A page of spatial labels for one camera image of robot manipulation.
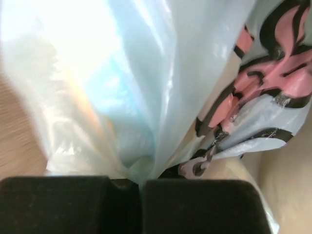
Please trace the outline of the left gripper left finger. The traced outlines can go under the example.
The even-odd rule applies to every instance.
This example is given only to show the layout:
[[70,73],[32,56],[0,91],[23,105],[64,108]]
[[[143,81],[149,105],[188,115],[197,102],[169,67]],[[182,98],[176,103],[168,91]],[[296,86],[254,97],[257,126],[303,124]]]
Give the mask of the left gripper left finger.
[[3,234],[139,234],[138,186],[105,176],[17,176],[0,182]]

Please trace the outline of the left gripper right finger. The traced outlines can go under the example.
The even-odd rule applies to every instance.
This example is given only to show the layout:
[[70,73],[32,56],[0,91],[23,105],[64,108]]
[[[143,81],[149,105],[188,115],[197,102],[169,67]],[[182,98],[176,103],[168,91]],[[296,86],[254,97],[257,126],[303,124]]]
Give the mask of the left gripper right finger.
[[243,180],[149,180],[142,208],[145,234],[268,233],[260,196]]

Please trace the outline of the light blue plastic bag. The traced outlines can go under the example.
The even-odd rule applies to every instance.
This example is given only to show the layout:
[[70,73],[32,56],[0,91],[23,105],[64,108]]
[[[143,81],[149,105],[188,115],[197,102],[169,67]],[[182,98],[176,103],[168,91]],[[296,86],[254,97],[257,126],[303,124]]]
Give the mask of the light blue plastic bag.
[[0,70],[44,176],[243,180],[312,107],[309,0],[3,0]]

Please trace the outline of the brown paper bag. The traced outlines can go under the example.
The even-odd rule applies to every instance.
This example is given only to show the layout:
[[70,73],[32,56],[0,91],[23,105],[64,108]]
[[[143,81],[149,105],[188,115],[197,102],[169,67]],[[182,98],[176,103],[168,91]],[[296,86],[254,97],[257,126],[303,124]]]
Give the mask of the brown paper bag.
[[0,178],[42,176],[46,158],[21,97],[0,75]]

